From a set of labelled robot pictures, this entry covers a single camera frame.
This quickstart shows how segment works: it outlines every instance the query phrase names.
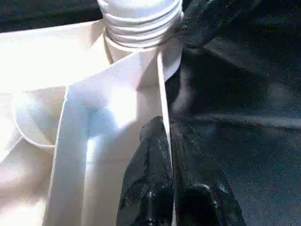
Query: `plastic compartment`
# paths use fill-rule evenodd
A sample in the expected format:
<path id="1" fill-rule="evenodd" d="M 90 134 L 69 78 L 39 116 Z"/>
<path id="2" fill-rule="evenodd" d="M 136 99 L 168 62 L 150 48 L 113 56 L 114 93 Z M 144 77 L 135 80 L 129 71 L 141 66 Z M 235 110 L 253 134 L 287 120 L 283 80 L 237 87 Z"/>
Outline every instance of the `plastic compartment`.
<path id="1" fill-rule="evenodd" d="M 69 87 L 45 225 L 76 225 L 80 220 L 85 226 L 115 225 L 123 173 L 139 145 L 140 129 L 162 115 L 161 98 L 166 98 L 158 84 L 139 85 L 140 54 Z"/>
<path id="2" fill-rule="evenodd" d="M 92 31 L 93 26 L 99 23 L 90 23 L 90 28 L 86 23 L 83 26 L 86 31 Z M 69 28 L 56 29 L 60 36 L 62 30 L 68 31 Z M 47 37 L 47 29 L 43 31 L 43 37 Z M 152 54 L 158 65 L 149 78 L 145 73 L 150 63 L 149 59 L 145 59 L 149 55 L 130 53 L 111 65 L 101 35 L 84 55 L 87 59 L 81 65 L 72 71 L 63 70 L 76 73 L 74 80 L 81 78 L 82 81 L 67 87 L 53 162 L 40 162 L 39 155 L 50 159 L 51 156 L 23 139 L 20 143 L 20 150 L 24 150 L 22 154 L 31 163 L 36 162 L 29 169 L 30 189 L 22 198 L 26 204 L 29 203 L 27 210 L 31 210 L 31 218 L 36 221 L 26 221 L 25 216 L 30 214 L 24 216 L 27 211 L 21 208 L 21 212 L 14 213 L 16 218 L 6 218 L 8 221 L 5 223 L 23 219 L 23 223 L 44 226 L 115 224 L 123 173 L 139 145 L 141 126 L 151 118 L 163 115 L 167 131 L 169 128 L 164 86 L 167 78 L 164 75 L 178 65 L 173 64 L 174 57 L 168 57 L 168 53 L 167 49 L 163 60 L 161 50 L 158 55 Z M 49 178 L 46 169 L 51 166 Z"/>

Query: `white plastic divider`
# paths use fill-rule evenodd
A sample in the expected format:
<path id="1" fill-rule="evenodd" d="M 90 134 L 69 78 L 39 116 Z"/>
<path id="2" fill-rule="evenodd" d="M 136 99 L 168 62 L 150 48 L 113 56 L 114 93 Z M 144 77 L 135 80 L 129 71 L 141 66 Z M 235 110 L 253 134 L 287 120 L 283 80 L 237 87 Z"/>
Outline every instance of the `white plastic divider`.
<path id="1" fill-rule="evenodd" d="M 151 118 L 168 115 L 162 112 L 167 102 L 158 80 L 141 85 L 147 69 L 142 57 L 132 53 L 69 87 L 44 226 L 115 225 L 123 173 L 139 145 L 140 129 Z"/>
<path id="2" fill-rule="evenodd" d="M 97 21 L 0 35 L 1 43 L 14 46 L 11 50 L 0 45 L 3 53 L 9 53 L 7 60 L 3 58 L 5 67 L 0 73 L 7 72 L 5 75 L 12 78 L 17 74 L 28 75 L 18 75 L 20 84 L 24 83 L 25 87 L 15 86 L 11 79 L 1 88 L 32 90 L 82 80 L 69 86 L 65 94 L 44 226 L 115 225 L 123 174 L 139 145 L 142 125 L 163 115 L 167 127 L 167 106 L 163 100 L 166 97 L 162 88 L 164 81 L 172 75 L 171 71 L 179 66 L 181 55 L 172 53 L 174 49 L 180 53 L 181 45 L 171 40 L 173 44 L 166 48 L 153 49 L 150 53 L 130 53 L 111 64 L 106 42 L 100 33 L 102 25 Z M 47 46 L 51 42 L 57 44 L 55 49 Z M 72 57 L 72 52 L 62 54 L 59 60 L 65 57 L 66 61 L 57 61 L 58 50 L 68 52 L 74 48 Z M 33 56 L 25 58 L 29 51 Z M 164 51 L 164 57 L 158 73 L 157 55 L 160 51 Z M 15 62 L 21 69 L 10 70 L 8 67 L 12 66 L 11 59 L 15 54 Z M 40 56 L 45 56 L 41 59 L 43 64 L 32 69 L 27 63 Z M 67 66 L 59 68 L 58 65 L 64 64 Z M 34 85 L 26 85 L 26 81 L 35 79 Z"/>

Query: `black fabric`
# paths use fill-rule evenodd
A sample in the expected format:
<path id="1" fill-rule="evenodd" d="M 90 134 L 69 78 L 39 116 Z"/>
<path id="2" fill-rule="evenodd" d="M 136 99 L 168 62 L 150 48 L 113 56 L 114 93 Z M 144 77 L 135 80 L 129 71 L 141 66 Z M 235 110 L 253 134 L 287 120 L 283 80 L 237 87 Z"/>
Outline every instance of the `black fabric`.
<path id="1" fill-rule="evenodd" d="M 173 174 L 161 117 L 140 133 L 140 145 L 124 174 L 117 226 L 170 226 Z"/>
<path id="2" fill-rule="evenodd" d="M 182 126 L 193 130 L 185 139 L 197 134 L 191 141 L 224 170 L 247 225 L 301 225 L 300 131 L 198 120 Z"/>
<path id="3" fill-rule="evenodd" d="M 248 226 L 301 225 L 301 2 L 213 2 L 185 11 L 170 114 L 198 133 L 190 142 L 223 169 Z M 246 10 L 206 5 L 223 2 Z"/>
<path id="4" fill-rule="evenodd" d="M 93 21 L 102 18 L 96 0 L 3 0 L 0 32 Z"/>

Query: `white plastic tray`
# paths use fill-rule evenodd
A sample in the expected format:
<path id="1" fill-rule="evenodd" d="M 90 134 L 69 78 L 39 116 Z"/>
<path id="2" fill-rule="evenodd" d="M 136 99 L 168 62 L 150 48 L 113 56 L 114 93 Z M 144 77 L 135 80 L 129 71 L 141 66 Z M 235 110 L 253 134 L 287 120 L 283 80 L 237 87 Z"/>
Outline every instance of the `white plastic tray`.
<path id="1" fill-rule="evenodd" d="M 88 32 L 101 24 L 101 21 L 83 23 L 31 31 L 30 34 L 25 32 L 25 35 L 36 37 L 35 32 L 37 37 L 41 35 L 41 46 L 48 43 L 43 41 L 44 38 L 47 40 L 48 32 L 53 34 L 54 40 L 60 40 L 61 47 L 68 43 L 70 37 L 73 41 L 79 41 L 74 43 L 81 43 L 80 39 L 84 39 L 87 44 L 90 35 L 94 37 L 93 33 Z M 39 187 L 44 192 L 47 192 L 49 183 L 48 194 L 43 196 L 46 198 L 44 217 L 40 217 L 44 226 L 115 225 L 123 174 L 139 145 L 141 126 L 151 118 L 163 115 L 167 133 L 169 131 L 164 86 L 167 78 L 164 74 L 170 70 L 170 55 L 158 54 L 158 66 L 152 79 L 149 79 L 145 77 L 148 65 L 141 63 L 148 55 L 131 53 L 111 64 L 101 33 L 97 34 L 100 38 L 93 38 L 96 41 L 90 42 L 90 49 L 85 46 L 86 50 L 82 51 L 80 45 L 74 45 L 78 47 L 77 60 L 67 60 L 67 66 L 63 69 L 50 69 L 51 73 L 60 73 L 59 76 L 53 76 L 49 83 L 36 77 L 37 83 L 21 88 L 40 89 L 79 81 L 67 86 L 50 181 L 43 183 L 40 179 L 44 186 Z M 0 35 L 0 40 L 8 39 L 10 35 L 16 36 L 14 41 L 23 37 L 17 32 Z M 30 39 L 26 40 L 27 44 L 33 44 Z M 46 77 L 50 76 L 44 69 L 31 70 L 26 67 L 25 71 L 33 73 L 31 79 L 42 72 Z M 65 75 L 68 79 L 59 80 Z M 8 89 L 17 89 L 9 83 L 7 85 Z M 41 193 L 39 189 L 31 188 L 31 191 L 34 192 L 30 198 L 35 193 Z M 38 214 L 43 214 L 43 210 L 40 208 Z"/>

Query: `white plastic container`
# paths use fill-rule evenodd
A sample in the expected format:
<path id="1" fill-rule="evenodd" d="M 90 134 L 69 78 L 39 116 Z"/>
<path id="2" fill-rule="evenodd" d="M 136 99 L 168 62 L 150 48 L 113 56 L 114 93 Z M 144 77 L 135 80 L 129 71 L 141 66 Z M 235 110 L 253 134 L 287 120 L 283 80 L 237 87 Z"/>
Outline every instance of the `white plastic container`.
<path id="1" fill-rule="evenodd" d="M 110 38 L 124 47 L 148 48 L 168 40 L 182 19 L 182 0 L 99 0 Z"/>
<path id="2" fill-rule="evenodd" d="M 22 137 L 53 155 L 65 87 L 27 91 L 14 96 L 12 115 Z"/>
<path id="3" fill-rule="evenodd" d="M 90 23 L 87 30 L 92 30 L 93 25 Z M 32 37 L 36 32 L 41 31 L 32 31 Z M 54 28 L 43 29 L 45 38 L 47 32 L 53 34 Z M 141 126 L 163 115 L 169 134 L 164 80 L 165 73 L 171 74 L 178 65 L 169 66 L 174 60 L 169 58 L 168 48 L 157 49 L 156 54 L 132 52 L 109 65 L 98 60 L 111 57 L 103 36 L 95 43 L 86 55 L 88 59 L 93 58 L 75 65 L 72 72 L 96 73 L 82 76 L 82 81 L 68 86 L 64 97 L 49 191 L 48 187 L 44 190 L 48 191 L 46 209 L 37 211 L 44 215 L 44 226 L 115 225 L 123 173 L 139 145 Z M 150 67 L 154 59 L 157 64 Z M 148 68 L 154 69 L 152 76 L 146 76 Z M 34 194 L 28 197 L 27 203 L 32 202 Z M 22 223 L 34 225 L 25 219 Z"/>

